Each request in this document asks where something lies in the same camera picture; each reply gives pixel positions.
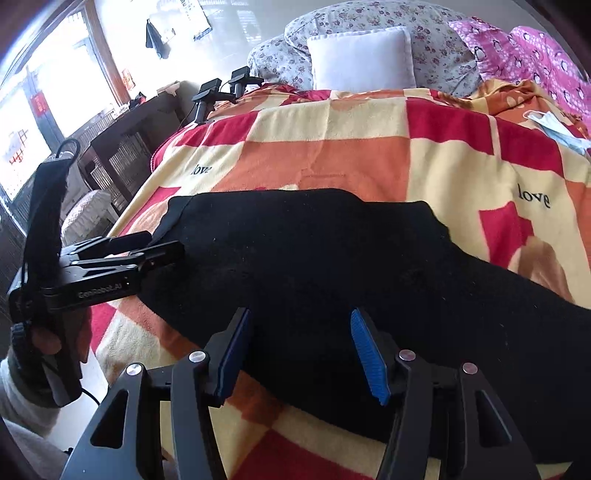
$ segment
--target white pillow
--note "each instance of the white pillow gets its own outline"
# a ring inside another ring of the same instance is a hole
[[[361,93],[415,88],[406,27],[316,35],[308,38],[314,90]]]

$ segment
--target hand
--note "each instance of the hand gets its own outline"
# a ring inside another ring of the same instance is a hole
[[[76,339],[76,349],[80,361],[85,364],[88,361],[88,351],[90,349],[90,339],[92,331],[90,329],[90,309],[74,310],[62,314],[64,321],[82,321],[82,326]],[[33,327],[31,334],[33,345],[44,355],[55,355],[61,350],[61,342],[58,336],[44,327]]]

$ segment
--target penguin print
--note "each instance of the penguin print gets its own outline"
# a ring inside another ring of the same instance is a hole
[[[482,48],[476,46],[474,47],[474,56],[476,57],[476,61],[482,61],[486,58],[486,53]]]

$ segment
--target silver screw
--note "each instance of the silver screw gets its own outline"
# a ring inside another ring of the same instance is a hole
[[[191,360],[194,364],[203,362],[205,360],[205,357],[207,357],[207,355],[205,354],[205,352],[202,352],[201,350],[189,354],[189,360]]]
[[[470,362],[467,362],[462,365],[462,370],[464,370],[464,372],[468,375],[474,375],[478,372],[478,367],[474,364],[471,364]]]
[[[398,356],[400,357],[400,360],[404,360],[405,362],[412,362],[417,357],[417,354],[412,350],[400,350]]]
[[[127,369],[125,370],[127,372],[128,375],[137,375],[138,373],[140,373],[142,371],[142,366],[140,364],[131,364],[130,366],[127,367]]]

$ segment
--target blanket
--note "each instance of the blanket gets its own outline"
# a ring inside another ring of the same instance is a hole
[[[528,81],[485,82],[470,99],[267,85],[220,105],[214,123],[173,135],[112,235],[153,232],[173,195],[335,187],[369,202],[424,200],[465,252],[591,308],[590,165],[525,119],[527,110],[552,111],[587,134]],[[136,297],[94,307],[92,328],[109,381],[132,361],[159,367],[196,348]],[[232,478],[373,478],[384,452],[283,404],[244,373],[211,412]],[[163,404],[163,445],[172,452],[169,415]],[[551,478],[566,466],[540,470]],[[437,470],[430,460],[427,478]]]

